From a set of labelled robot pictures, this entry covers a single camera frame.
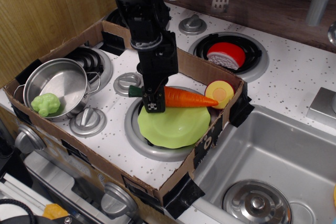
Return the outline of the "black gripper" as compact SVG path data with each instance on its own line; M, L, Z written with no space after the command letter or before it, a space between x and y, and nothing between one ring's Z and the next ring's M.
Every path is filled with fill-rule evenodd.
M147 113L165 112L164 88L170 76L179 71L175 33L163 31L150 42L136 43L143 77L142 102Z

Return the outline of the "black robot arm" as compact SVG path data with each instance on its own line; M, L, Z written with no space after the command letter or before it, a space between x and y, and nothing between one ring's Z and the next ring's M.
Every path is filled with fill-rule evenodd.
M143 77L142 101L149 113L166 109L164 87L178 73L175 33L167 30L170 9L163 0L115 0L138 52Z

